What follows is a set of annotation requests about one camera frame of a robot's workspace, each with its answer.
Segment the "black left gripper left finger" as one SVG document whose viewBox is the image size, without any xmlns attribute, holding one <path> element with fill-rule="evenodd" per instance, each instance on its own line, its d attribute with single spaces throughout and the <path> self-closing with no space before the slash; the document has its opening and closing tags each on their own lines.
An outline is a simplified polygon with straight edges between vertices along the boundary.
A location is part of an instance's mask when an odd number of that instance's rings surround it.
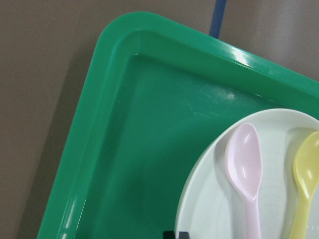
<svg viewBox="0 0 319 239">
<path fill-rule="evenodd" d="M 174 239 L 174 231 L 164 231 L 162 234 L 163 239 Z"/>
</svg>

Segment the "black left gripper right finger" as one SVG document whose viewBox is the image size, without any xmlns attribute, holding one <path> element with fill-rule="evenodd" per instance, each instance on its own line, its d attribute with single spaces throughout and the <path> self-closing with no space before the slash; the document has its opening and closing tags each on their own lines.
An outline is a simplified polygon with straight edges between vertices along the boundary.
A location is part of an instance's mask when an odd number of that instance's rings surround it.
<svg viewBox="0 0 319 239">
<path fill-rule="evenodd" d="M 178 239 L 190 239 L 189 232 L 179 232 Z"/>
</svg>

